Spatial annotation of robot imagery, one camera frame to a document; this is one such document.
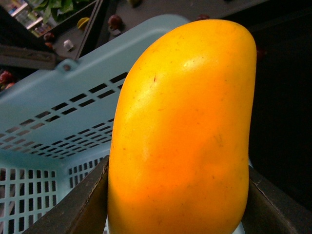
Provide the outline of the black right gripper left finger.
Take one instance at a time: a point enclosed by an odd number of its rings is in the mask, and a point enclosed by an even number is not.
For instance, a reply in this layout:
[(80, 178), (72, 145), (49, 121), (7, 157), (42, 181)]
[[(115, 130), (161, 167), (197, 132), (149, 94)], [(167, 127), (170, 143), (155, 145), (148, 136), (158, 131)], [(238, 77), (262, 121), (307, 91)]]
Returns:
[(107, 219), (109, 157), (25, 234), (101, 234)]

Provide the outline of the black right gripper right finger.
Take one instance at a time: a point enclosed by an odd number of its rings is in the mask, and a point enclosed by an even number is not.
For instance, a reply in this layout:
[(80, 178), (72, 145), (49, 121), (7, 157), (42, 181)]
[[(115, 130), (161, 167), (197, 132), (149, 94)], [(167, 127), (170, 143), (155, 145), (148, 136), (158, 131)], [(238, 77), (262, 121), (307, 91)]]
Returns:
[(247, 234), (310, 234), (312, 213), (249, 167), (242, 226)]

